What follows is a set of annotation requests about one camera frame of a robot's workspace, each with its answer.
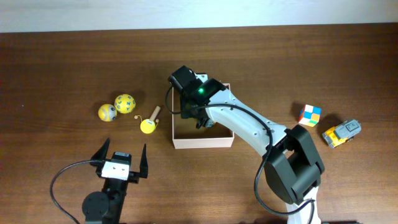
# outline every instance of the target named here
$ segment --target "rubik's cube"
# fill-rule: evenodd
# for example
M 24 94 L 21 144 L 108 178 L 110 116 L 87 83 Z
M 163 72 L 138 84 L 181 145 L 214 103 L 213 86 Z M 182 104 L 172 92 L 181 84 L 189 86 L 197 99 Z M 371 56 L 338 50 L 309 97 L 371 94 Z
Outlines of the rubik's cube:
M 320 116 L 321 116 L 321 108 L 305 105 L 303 109 L 301 109 L 298 123 L 314 127 L 319 122 Z

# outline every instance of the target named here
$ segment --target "ball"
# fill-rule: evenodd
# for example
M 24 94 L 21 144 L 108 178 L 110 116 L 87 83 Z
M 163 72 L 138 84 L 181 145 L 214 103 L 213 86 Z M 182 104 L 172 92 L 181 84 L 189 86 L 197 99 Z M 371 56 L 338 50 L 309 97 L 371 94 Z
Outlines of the ball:
M 143 133 L 150 134 L 155 131 L 156 125 L 153 121 L 145 119 L 141 122 L 140 128 Z
M 111 104 L 104 104 L 98 110 L 98 116 L 103 121 L 113 121 L 117 115 L 116 108 Z
M 136 107 L 136 101 L 128 94 L 122 94 L 116 97 L 114 107 L 120 113 L 130 113 Z

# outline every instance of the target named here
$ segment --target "toy truck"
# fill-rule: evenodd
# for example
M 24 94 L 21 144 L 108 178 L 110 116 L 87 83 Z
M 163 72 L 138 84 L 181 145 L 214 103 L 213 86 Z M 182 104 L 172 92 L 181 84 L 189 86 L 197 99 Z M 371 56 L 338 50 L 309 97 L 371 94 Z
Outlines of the toy truck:
M 352 140 L 360 131 L 361 124 L 355 119 L 350 119 L 325 131 L 322 136 L 331 148 L 335 148 Z

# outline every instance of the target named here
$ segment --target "white wall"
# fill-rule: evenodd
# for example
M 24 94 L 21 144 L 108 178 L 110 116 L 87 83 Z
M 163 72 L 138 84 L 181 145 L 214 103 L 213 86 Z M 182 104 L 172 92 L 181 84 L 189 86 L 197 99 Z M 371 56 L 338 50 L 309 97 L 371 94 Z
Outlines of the white wall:
M 0 0 L 0 32 L 398 22 L 398 0 Z

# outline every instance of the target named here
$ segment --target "white box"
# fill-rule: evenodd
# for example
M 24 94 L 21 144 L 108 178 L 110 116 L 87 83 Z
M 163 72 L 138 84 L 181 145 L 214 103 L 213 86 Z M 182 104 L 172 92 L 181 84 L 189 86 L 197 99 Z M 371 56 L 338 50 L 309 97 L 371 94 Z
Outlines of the white box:
M 231 89 L 229 83 L 224 85 L 228 89 Z M 178 94 L 174 95 L 173 88 L 172 110 L 179 111 L 180 109 L 174 109 L 174 102 L 176 102 L 176 105 L 179 105 L 180 96 Z M 180 114 L 172 114 L 172 122 L 173 143 L 176 149 L 231 147 L 235 138 L 235 133 L 222 124 L 215 124 L 211 128 L 202 127 L 196 129 L 196 119 L 182 119 Z

